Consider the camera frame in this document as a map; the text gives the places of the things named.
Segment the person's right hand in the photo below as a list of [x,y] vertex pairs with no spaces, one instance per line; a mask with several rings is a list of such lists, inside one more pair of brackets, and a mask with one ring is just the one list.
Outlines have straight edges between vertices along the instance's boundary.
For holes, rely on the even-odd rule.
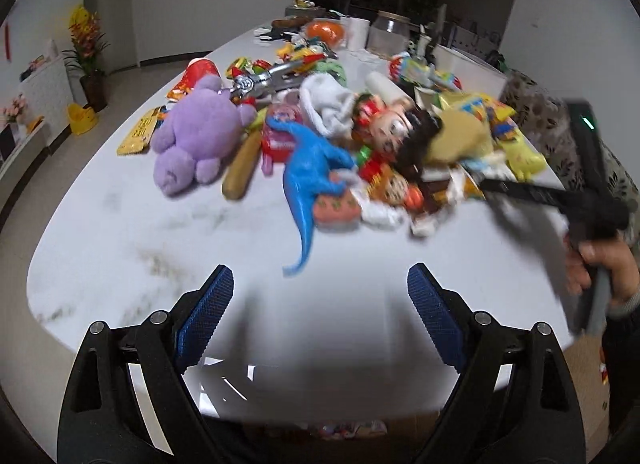
[[568,237],[565,269],[567,291],[579,295],[590,288],[591,277],[587,268],[592,265],[611,272],[611,303],[622,306],[639,291],[639,268],[628,245],[619,237],[604,241],[582,242],[575,249]]

